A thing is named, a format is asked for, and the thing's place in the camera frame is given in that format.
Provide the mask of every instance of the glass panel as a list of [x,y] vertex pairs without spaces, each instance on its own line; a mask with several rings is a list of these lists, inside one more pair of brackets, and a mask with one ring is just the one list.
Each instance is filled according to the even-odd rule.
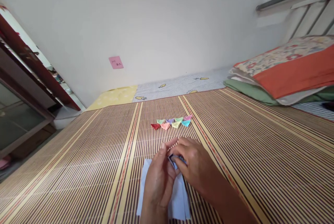
[[43,116],[0,83],[0,150],[44,120]]

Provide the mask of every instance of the orange pillowcase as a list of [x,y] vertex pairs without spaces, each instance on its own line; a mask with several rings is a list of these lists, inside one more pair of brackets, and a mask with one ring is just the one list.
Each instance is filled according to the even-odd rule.
[[334,36],[309,36],[237,63],[273,98],[334,85]]

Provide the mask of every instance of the red origami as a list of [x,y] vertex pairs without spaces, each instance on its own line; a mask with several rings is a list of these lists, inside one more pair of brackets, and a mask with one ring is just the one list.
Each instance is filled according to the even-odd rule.
[[160,128],[160,124],[151,124],[152,128],[154,128],[155,130],[157,130],[158,128]]

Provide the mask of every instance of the bamboo mat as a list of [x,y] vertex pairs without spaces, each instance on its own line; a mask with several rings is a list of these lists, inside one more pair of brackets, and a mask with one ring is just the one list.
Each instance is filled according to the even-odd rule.
[[[189,114],[188,128],[150,126]],[[138,223],[144,159],[175,136],[203,143],[260,223],[333,223],[333,135],[332,122],[228,88],[85,112],[0,184],[0,224]],[[221,222],[186,190],[187,223]]]

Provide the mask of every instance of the green blanket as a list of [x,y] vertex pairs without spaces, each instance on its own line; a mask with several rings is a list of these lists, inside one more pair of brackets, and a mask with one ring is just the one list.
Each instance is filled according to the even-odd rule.
[[[224,81],[224,85],[257,101],[263,102],[268,106],[280,106],[280,104],[273,97],[271,97],[270,94],[259,86],[232,79]],[[334,86],[327,87],[316,94],[305,97],[297,103],[315,101],[334,101]]]

